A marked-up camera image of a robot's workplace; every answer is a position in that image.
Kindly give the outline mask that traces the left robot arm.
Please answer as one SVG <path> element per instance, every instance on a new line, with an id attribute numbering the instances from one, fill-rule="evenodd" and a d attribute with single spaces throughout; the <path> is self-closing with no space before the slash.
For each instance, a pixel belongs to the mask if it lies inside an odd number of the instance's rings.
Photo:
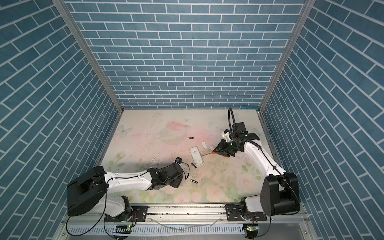
<path id="1" fill-rule="evenodd" d="M 88 212 L 104 213 L 119 217 L 131 211 L 126 196 L 112 196 L 124 191 L 151 191 L 171 186 L 177 189 L 185 171 L 178 161 L 156 169 L 149 168 L 137 173 L 106 172 L 104 167 L 94 167 L 67 185 L 67 214 L 76 217 Z"/>

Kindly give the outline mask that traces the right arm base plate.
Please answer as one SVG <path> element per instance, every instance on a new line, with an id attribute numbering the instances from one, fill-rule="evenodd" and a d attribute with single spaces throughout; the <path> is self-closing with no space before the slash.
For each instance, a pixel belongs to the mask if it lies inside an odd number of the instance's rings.
<path id="1" fill-rule="evenodd" d="M 266 221 L 267 216 L 262 212 L 249 212 L 245 206 L 240 204 L 226 204 L 225 211 L 228 222 L 239 221 Z"/>

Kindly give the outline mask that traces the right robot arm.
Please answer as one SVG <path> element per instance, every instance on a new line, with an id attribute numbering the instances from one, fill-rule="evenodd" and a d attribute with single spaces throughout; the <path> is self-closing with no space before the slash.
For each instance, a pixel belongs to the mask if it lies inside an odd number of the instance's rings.
<path id="1" fill-rule="evenodd" d="M 297 176 L 286 172 L 265 152 L 257 134 L 249 133 L 244 123 L 238 123 L 224 130 L 222 138 L 214 153 L 235 157 L 237 152 L 244 152 L 264 178 L 261 192 L 241 201 L 247 214 L 259 212 L 271 217 L 294 215 L 300 211 Z"/>

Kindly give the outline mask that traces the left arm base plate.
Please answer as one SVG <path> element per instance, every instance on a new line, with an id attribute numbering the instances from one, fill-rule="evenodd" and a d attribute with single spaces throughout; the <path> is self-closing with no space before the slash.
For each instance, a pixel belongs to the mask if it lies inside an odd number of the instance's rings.
<path id="1" fill-rule="evenodd" d="M 148 213 L 148 206 L 133 206 L 131 210 L 124 211 L 116 217 L 110 215 L 105 216 L 105 222 L 107 223 L 138 223 L 144 222 Z"/>

